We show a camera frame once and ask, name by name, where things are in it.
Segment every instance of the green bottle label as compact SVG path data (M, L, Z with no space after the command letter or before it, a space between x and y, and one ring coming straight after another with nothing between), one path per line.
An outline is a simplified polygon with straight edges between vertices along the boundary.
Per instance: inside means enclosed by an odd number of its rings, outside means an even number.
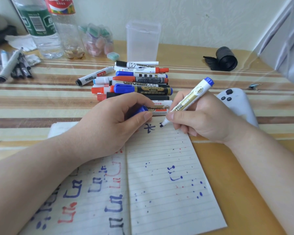
M25 11L18 10L28 32L34 36L48 36L56 33L55 25L48 10Z

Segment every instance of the pile of markers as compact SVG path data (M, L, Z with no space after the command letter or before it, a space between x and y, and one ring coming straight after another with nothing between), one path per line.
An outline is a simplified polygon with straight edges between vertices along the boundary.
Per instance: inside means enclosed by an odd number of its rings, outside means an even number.
M156 67L159 62L123 62L117 61L114 67L107 67L76 81L78 86L93 81L91 92L97 94L97 100L137 92L153 100L155 107L148 109L153 115L165 115L172 101L169 96L173 89L168 85L168 68ZM104 75L116 71L115 76Z
M0 51L0 83L5 82L10 76L17 78L32 78L31 67L23 55L23 49L9 53Z

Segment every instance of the game controller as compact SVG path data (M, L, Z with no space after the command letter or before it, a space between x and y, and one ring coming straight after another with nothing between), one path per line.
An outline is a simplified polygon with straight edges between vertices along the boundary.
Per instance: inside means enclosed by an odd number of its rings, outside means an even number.
M247 95L242 89L231 88L224 90L217 95L217 98L219 98L236 115L241 116L255 127L259 127Z

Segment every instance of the notebook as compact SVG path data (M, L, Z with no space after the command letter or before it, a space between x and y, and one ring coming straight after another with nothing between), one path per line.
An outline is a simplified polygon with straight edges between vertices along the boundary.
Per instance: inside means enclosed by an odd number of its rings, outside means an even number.
M187 134L154 117L111 156L74 170L20 235L195 235L226 222ZM77 122L51 126L48 137Z

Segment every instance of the white wallpaper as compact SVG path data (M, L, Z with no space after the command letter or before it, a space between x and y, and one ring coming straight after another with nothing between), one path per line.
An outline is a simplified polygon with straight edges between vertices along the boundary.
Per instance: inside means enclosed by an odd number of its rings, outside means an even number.
M254 50L289 0L73 0L77 22L126 40L130 19L161 23L160 43Z

